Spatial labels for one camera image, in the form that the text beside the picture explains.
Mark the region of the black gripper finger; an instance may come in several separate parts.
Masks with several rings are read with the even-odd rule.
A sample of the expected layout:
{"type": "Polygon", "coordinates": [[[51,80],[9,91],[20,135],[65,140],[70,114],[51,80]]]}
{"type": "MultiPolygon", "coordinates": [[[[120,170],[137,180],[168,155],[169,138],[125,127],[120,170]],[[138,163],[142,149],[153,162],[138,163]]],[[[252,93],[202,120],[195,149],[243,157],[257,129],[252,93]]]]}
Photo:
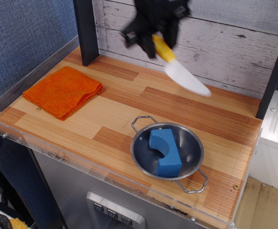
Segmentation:
{"type": "Polygon", "coordinates": [[[178,27],[179,27],[179,21],[173,20],[167,22],[162,31],[163,38],[171,49],[175,46],[177,42],[178,27]]]}
{"type": "Polygon", "coordinates": [[[155,45],[151,35],[141,35],[139,37],[139,46],[148,55],[150,59],[154,59],[156,57],[155,45]]]}

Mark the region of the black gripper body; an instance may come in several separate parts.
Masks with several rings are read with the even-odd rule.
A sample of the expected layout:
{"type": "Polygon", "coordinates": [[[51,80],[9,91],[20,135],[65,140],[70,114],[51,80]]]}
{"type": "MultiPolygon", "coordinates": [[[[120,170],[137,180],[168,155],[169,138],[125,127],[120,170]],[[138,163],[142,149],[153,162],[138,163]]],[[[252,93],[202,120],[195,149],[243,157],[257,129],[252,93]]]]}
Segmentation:
{"type": "Polygon", "coordinates": [[[136,16],[121,32],[128,47],[138,43],[141,35],[162,33],[167,22],[191,14],[188,0],[136,0],[134,4],[136,16]]]}

